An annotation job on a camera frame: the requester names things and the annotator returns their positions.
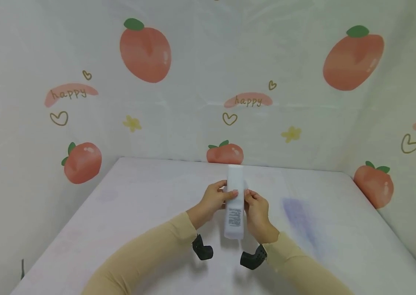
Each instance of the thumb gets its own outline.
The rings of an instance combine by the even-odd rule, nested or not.
[[[255,199],[252,197],[250,191],[248,189],[245,190],[244,192],[244,200],[247,202],[247,204],[249,205],[253,205],[255,202]]]
[[[236,198],[236,196],[238,196],[238,195],[239,195],[239,192],[236,191],[236,190],[230,191],[230,192],[227,192],[227,193],[223,193],[223,200],[224,201],[229,201],[229,200],[232,200],[232,199]]]

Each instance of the heart doodle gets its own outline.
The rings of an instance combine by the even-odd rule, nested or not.
[[[415,145],[416,146],[416,142],[411,142],[411,135],[409,133],[406,133],[405,136],[403,136],[403,139],[401,140],[401,151],[405,154],[410,154],[410,153],[414,152],[416,150],[416,147],[414,149],[410,150],[409,152],[406,152],[404,150],[405,140],[406,140],[406,145]]]
[[[82,71],[82,74],[83,74],[83,77],[85,77],[87,81],[90,81],[91,78],[93,77],[93,75],[87,71]]]
[[[235,117],[235,119],[229,124],[227,122],[227,120],[230,120],[232,117]],[[223,113],[223,121],[227,126],[230,126],[230,125],[236,123],[237,119],[238,119],[238,117],[237,117],[236,114],[228,115],[227,113]]]
[[[273,90],[277,87],[276,83],[273,83],[272,80],[270,80],[270,82],[268,83],[268,90]]]
[[[65,117],[65,120],[63,120],[63,119],[59,120],[62,114],[65,114],[65,116],[62,116],[62,118]],[[54,113],[50,113],[50,120],[52,120],[52,122],[54,122],[54,124],[56,124],[56,125],[65,126],[68,122],[68,113],[66,111],[61,111],[61,112],[59,112],[58,115],[56,115]]]

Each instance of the person's right hand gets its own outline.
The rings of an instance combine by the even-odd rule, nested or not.
[[[246,189],[244,192],[244,200],[249,233],[260,244],[276,242],[279,231],[268,219],[268,201],[249,189]]]

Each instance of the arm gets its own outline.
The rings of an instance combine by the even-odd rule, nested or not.
[[[236,191],[224,193],[226,180],[210,184],[195,207],[177,215],[112,254],[93,274],[82,295],[129,295],[139,281],[163,261],[188,249],[196,230],[211,220]]]
[[[186,212],[122,246],[93,274],[82,295],[131,294],[158,264],[189,248],[196,229]]]
[[[347,286],[330,271],[306,255],[285,233],[268,219],[268,202],[258,193],[246,190],[247,227],[267,251],[267,263],[302,295],[352,295]]]

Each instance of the bottle label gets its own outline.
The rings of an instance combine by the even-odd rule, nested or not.
[[[240,218],[242,218],[242,209],[229,209],[229,225],[230,226],[239,227]]]

